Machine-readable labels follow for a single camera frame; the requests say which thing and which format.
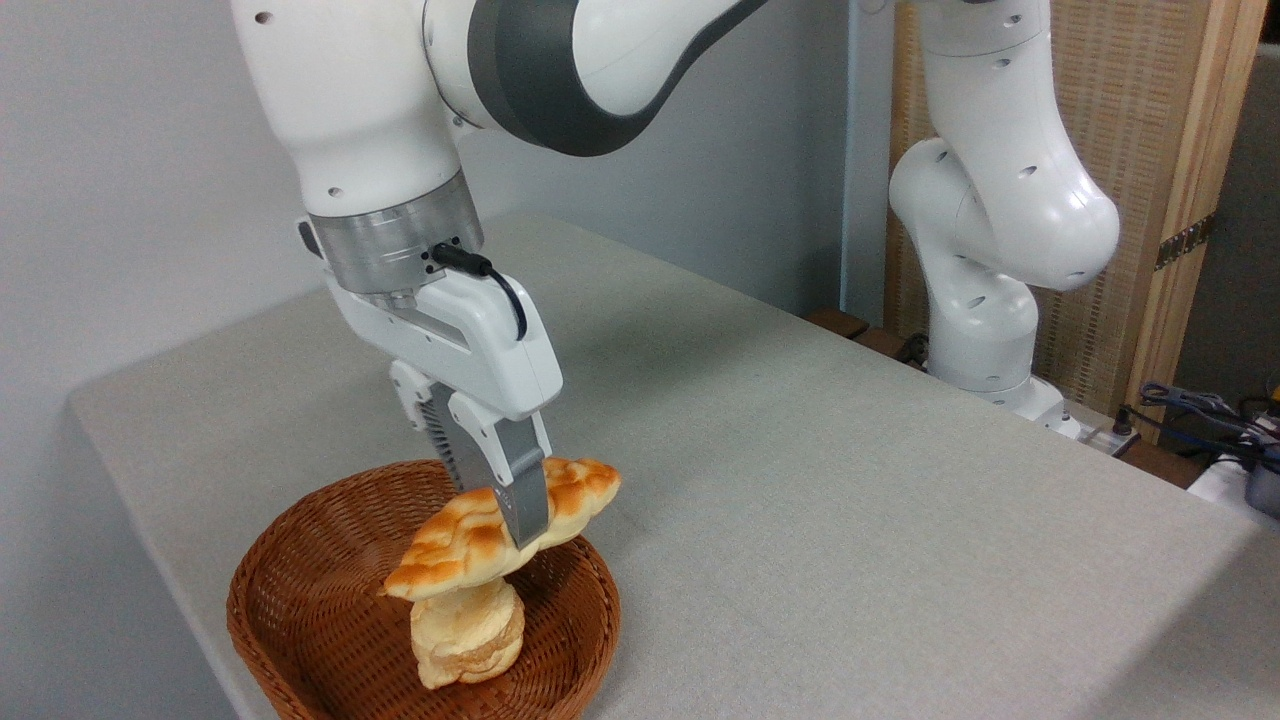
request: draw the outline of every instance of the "table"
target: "table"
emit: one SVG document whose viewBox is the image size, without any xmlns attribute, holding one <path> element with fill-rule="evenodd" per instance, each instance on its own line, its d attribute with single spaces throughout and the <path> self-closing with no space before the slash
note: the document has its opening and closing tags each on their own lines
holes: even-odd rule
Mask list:
<svg viewBox="0 0 1280 720">
<path fill-rule="evenodd" d="M 1280 714 L 1280 541 L 902 364 L 536 215 L 486 254 L 564 370 L 553 446 L 623 634 L 588 716 Z M 305 493 L 430 454 L 311 295 L 95 382 L 74 415 L 242 717 L 233 569 Z"/>
</svg>

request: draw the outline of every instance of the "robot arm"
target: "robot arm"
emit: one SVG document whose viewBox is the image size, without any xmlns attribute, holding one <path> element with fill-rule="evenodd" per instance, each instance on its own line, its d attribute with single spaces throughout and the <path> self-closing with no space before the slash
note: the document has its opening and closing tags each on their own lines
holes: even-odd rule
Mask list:
<svg viewBox="0 0 1280 720">
<path fill-rule="evenodd" d="M 977 199 L 956 214 L 966 256 L 1033 286 L 1088 283 L 1119 219 L 1059 115 L 1050 0 L 927 0 L 919 18 L 929 118 Z"/>
<path fill-rule="evenodd" d="M 527 292 L 484 243 L 456 141 L 497 128 L 611 152 L 764 0 L 232 0 L 343 316 L 392 355 L 411 421 L 524 547 L 547 527 L 540 410 L 563 383 Z"/>
<path fill-rule="evenodd" d="M 1078 425 L 1033 378 L 1027 284 L 1075 290 L 1110 261 L 1115 205 L 1089 178 L 1053 92 L 1050 0 L 919 0 L 929 115 L 890 204 L 929 292 L 929 374 L 1064 434 Z"/>
</svg>

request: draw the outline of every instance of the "bread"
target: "bread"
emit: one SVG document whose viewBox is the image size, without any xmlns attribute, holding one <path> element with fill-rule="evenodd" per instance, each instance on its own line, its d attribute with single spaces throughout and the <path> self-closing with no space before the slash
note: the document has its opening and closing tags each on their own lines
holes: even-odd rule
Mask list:
<svg viewBox="0 0 1280 720">
<path fill-rule="evenodd" d="M 525 635 L 525 603 L 507 580 L 413 603 L 410 633 L 417 676 L 428 689 L 483 683 L 509 669 Z"/>
<path fill-rule="evenodd" d="M 503 575 L 539 550 L 577 537 L 618 492 L 622 478 L 595 460 L 543 461 L 547 532 L 524 550 L 503 521 L 489 488 L 451 500 L 413 536 L 387 594 L 413 601 L 410 630 L 419 679 L 429 689 L 480 683 L 507 671 L 524 644 L 525 606 Z"/>
<path fill-rule="evenodd" d="M 517 550 L 489 488 L 451 500 L 413 536 L 399 568 L 383 583 L 387 594 L 413 602 L 483 585 L 515 573 L 539 551 L 579 536 L 608 505 L 622 478 L 595 460 L 543 460 L 547 474 L 547 532 Z"/>
</svg>

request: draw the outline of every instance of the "brown woven basket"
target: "brown woven basket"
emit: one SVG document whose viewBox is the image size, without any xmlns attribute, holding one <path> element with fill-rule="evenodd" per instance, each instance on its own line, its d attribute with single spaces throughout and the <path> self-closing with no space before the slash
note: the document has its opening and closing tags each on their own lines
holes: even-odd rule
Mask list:
<svg viewBox="0 0 1280 720">
<path fill-rule="evenodd" d="M 618 589 L 582 538 L 507 579 L 525 644 L 504 674 L 428 691 L 410 605 L 379 597 L 410 538 L 453 497 L 439 461 L 367 470 L 303 497 L 253 543 L 232 579 L 227 629 L 282 717 L 577 717 L 618 643 Z"/>
</svg>

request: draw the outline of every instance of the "bread roll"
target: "bread roll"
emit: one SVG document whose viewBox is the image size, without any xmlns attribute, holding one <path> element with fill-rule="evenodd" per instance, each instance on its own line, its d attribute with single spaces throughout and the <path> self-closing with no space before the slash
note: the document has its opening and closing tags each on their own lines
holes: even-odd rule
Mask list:
<svg viewBox="0 0 1280 720">
<path fill-rule="evenodd" d="M 417 676 L 428 689 L 481 683 L 509 669 L 525 639 L 525 605 L 497 579 L 422 600 L 410 611 Z"/>
<path fill-rule="evenodd" d="M 480 683 L 507 671 L 524 644 L 525 606 L 503 575 L 543 548 L 577 537 L 618 493 L 622 478 L 595 460 L 543 461 L 547 532 L 517 550 L 489 488 L 451 500 L 413 536 L 387 594 L 413 602 L 410 611 L 419 679 L 429 689 Z"/>
</svg>

